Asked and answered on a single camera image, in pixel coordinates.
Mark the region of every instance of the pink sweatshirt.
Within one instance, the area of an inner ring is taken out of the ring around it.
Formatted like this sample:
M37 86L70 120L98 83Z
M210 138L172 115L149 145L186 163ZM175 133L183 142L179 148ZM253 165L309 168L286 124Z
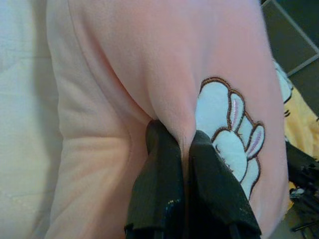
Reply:
M123 239L148 122L161 120L186 165L200 86L211 76L263 122L250 204L263 238L271 234L287 209L288 177L258 0L48 0L47 28L64 142L46 239Z

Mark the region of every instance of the white bedsheet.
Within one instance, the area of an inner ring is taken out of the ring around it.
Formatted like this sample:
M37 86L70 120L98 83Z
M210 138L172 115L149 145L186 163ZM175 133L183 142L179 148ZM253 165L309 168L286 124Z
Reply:
M41 239L62 138L46 0L0 1L0 239Z

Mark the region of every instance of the embroidered bunny patch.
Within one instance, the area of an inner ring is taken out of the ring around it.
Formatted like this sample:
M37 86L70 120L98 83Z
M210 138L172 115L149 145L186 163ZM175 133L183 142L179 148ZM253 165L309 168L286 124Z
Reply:
M265 140L264 125L253 122L242 95L216 77L202 82L195 116L197 129L211 138L249 198L260 175L257 155Z

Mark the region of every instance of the gray wall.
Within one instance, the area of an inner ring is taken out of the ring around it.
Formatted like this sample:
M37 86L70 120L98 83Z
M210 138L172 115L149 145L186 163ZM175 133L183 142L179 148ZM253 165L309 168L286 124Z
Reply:
M319 115L319 0L266 0L263 12L274 58Z

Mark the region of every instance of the pink embroidery detail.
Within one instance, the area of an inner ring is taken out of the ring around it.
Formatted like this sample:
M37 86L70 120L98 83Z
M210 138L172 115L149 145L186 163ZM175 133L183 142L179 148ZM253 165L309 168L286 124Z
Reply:
M237 117L238 117L238 107L237 107L236 100L233 100L233 107L234 107L234 119L231 122L231 128L234 128L234 124L235 124Z
M256 140L254 141L252 147L250 148L248 154L250 154L252 151L254 151L254 149L256 148L256 146L258 145L258 142L260 141L261 138L261 132L259 131L256 137Z

